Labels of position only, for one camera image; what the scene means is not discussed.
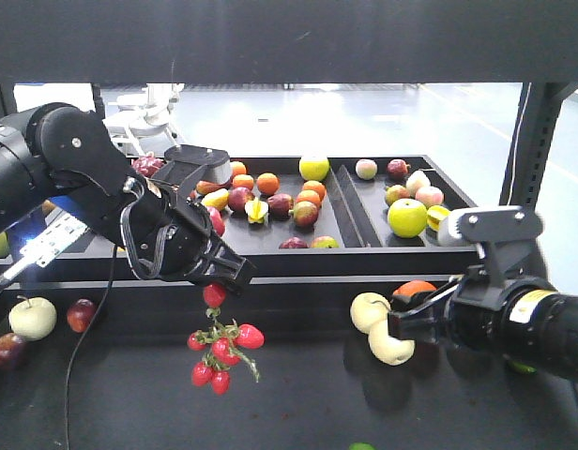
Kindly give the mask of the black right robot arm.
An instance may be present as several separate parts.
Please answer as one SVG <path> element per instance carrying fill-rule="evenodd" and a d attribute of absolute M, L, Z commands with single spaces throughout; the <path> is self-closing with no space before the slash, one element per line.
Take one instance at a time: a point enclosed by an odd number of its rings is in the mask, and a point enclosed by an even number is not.
<path fill-rule="evenodd" d="M 442 319 L 459 347 L 509 360 L 578 383 L 578 295 L 539 277 L 466 275 L 448 297 Z"/>

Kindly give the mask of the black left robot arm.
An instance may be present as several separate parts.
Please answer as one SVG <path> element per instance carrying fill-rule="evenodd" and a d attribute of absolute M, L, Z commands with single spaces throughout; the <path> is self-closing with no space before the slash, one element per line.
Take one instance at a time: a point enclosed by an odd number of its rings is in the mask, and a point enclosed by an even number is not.
<path fill-rule="evenodd" d="M 165 237 L 158 280 L 224 284 L 244 308 L 302 308 L 297 288 L 326 278 L 361 282 L 421 275 L 445 278 L 473 259 L 456 247 L 360 247 L 313 253 L 236 251 L 211 227 L 202 205 L 165 179 L 137 173 L 89 112 L 50 103 L 0 119 L 0 233 L 50 200 L 96 234 L 123 245 L 120 220 L 149 260 Z"/>

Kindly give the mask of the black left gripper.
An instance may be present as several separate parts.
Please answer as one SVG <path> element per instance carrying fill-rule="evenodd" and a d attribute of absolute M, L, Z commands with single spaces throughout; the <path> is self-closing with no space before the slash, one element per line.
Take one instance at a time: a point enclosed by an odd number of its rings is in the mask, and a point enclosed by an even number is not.
<path fill-rule="evenodd" d="M 124 248 L 137 278 L 218 283 L 233 294 L 251 283 L 255 265 L 214 233 L 205 208 L 150 190 L 93 113 L 40 108 L 39 155 L 51 200 Z"/>

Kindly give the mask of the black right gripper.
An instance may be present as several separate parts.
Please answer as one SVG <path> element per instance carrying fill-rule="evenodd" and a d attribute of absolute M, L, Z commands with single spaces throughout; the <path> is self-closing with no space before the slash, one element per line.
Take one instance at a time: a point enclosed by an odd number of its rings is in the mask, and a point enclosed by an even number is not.
<path fill-rule="evenodd" d="M 391 295 L 388 333 L 474 351 L 516 352 L 519 326 L 508 319 L 519 291 L 519 279 L 506 277 L 496 285 L 488 269 L 469 267 L 458 282 L 451 280 L 433 292 Z"/>

